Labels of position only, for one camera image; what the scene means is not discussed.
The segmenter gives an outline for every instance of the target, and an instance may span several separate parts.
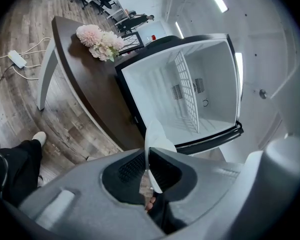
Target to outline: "flower bouquet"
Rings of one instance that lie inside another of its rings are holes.
[[[124,40],[112,31],[102,31],[97,25],[83,25],[77,28],[76,36],[93,57],[101,61],[115,61],[119,56],[119,50],[124,47]]]

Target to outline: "curved desk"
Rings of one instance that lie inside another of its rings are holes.
[[[115,64],[92,57],[76,36],[81,25],[59,16],[52,20],[53,38],[42,61],[37,107],[45,108],[49,84],[59,64],[73,95],[95,125],[120,150],[143,148],[145,140],[131,124],[132,116],[116,82]]]

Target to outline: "wooden floor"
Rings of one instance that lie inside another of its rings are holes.
[[[27,51],[42,38],[52,36],[51,21],[62,16],[83,24],[96,24],[103,30],[116,32],[113,22],[98,9],[81,9],[80,1],[17,0],[0,23],[0,57],[10,50]],[[45,50],[43,41],[33,51]],[[44,52],[24,56],[27,65],[41,64]],[[8,58],[0,59],[0,76],[11,65]],[[20,70],[28,78],[39,75],[40,67]],[[77,103],[57,67],[53,74],[43,111],[36,106],[38,81],[27,81],[13,69],[0,83],[0,142],[11,148],[23,140],[31,140],[38,131],[47,134],[43,147],[41,174],[45,183],[87,157],[100,158],[119,150],[98,130]]]

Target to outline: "desk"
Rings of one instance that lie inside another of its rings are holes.
[[[56,16],[53,38],[44,54],[39,74],[37,107],[45,108],[52,75],[59,64],[70,89],[94,124],[120,150],[143,148],[145,141],[135,124],[116,82],[115,64],[90,54],[76,36],[82,23]]]
[[[120,3],[118,0],[115,1],[115,4],[116,4],[117,6],[119,6],[119,9],[116,10],[114,13],[110,14],[108,17],[106,17],[106,19],[109,19],[109,18],[113,17],[114,15],[116,15],[116,14],[119,13],[119,12],[123,12],[125,18],[123,18],[122,20],[120,20],[120,21],[118,21],[116,24],[114,24],[114,25],[116,26],[116,25],[118,25],[118,24],[120,24],[120,23],[122,23],[122,22],[124,22],[124,21],[126,21],[126,20],[128,20],[128,19],[130,19],[130,17],[129,17],[129,15],[127,14],[126,10],[124,10],[124,9],[122,8],[121,3]]]

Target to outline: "power strip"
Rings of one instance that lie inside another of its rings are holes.
[[[15,50],[9,51],[8,58],[12,60],[12,62],[16,64],[19,69],[22,69],[27,64],[24,58],[22,58]]]

